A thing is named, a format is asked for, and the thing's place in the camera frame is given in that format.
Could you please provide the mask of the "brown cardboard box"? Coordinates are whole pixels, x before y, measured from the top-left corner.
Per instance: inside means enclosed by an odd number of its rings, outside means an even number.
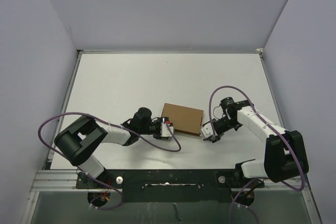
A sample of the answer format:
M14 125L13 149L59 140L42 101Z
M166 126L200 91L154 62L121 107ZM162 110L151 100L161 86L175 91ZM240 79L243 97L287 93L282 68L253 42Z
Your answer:
M169 103L165 103L162 110L162 117L169 118L175 131L194 136L200 135L203 115L203 110Z

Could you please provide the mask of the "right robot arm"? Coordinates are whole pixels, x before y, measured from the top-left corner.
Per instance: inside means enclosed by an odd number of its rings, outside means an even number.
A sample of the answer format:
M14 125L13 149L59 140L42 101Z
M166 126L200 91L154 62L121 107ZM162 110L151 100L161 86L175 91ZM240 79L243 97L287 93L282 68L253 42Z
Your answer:
M213 119L201 127L203 140L215 143L229 130L248 128L265 146L264 158L252 159L238 164L233 174L234 182L244 187L253 178L282 182L309 171L303 136L298 131L289 131L255 112L248 100L235 102L227 97L221 100L221 119Z

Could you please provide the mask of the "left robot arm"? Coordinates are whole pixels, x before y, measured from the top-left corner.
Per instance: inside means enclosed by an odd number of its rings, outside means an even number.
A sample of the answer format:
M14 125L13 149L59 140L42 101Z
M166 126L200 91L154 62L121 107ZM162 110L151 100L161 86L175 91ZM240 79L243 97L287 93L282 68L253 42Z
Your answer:
M70 161L88 174L88 182L95 188L102 187L107 181L104 166L93 155L101 143L129 146L141 135L152 135L155 139L168 139L174 133L173 123L168 117L152 119L148 108L139 108L133 118L120 127L110 124L101 127L93 117L83 115L61 131L54 144Z

